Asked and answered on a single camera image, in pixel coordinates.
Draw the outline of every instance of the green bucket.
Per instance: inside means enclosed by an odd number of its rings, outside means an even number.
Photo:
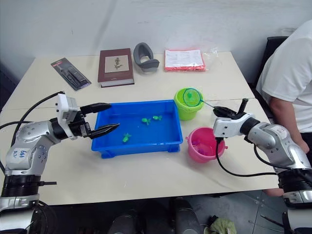
[[[196,116],[196,112],[199,111],[204,103],[201,102],[198,106],[187,106],[183,100],[184,91],[188,88],[181,89],[175,94],[175,103],[179,112],[180,120],[191,120]]]

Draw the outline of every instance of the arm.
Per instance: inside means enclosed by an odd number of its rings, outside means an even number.
[[[287,128],[293,141],[299,145],[305,153],[307,153],[309,151],[309,147],[302,139],[302,136],[297,128],[293,104],[290,101],[284,101],[279,98],[272,97],[269,106],[274,113],[278,124]]]

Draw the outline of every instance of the red package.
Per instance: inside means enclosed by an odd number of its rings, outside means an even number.
[[[165,50],[165,71],[205,71],[200,50]]]

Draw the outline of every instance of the robotic arm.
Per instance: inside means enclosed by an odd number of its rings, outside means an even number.
[[[91,130],[84,119],[89,113],[110,107],[107,103],[96,103],[79,109],[74,98],[58,94],[57,118],[28,123],[19,129],[16,141],[6,155],[5,179],[0,197],[0,231],[26,227],[30,230],[35,226],[30,224],[35,222],[39,186],[56,184],[40,180],[50,147],[66,138],[75,140],[79,136],[94,139],[113,131],[119,126],[118,123]]]
[[[285,233],[312,228],[312,168],[306,154],[293,142],[286,128],[260,122],[253,114],[245,113],[247,101],[243,99],[237,113],[214,107],[218,117],[214,123],[217,141],[245,135],[247,142],[262,150],[278,175],[279,187],[285,192],[283,198],[289,207],[283,214]]]

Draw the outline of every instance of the blue plastic tray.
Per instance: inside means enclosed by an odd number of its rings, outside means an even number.
[[[162,120],[153,120],[162,116]],[[142,123],[150,118],[151,123]],[[92,140],[93,151],[99,151],[102,158],[117,155],[147,152],[178,152],[183,142],[179,116],[173,100],[113,103],[108,110],[97,114],[95,128],[109,123],[120,123],[111,133]],[[122,142],[124,134],[131,137]]]

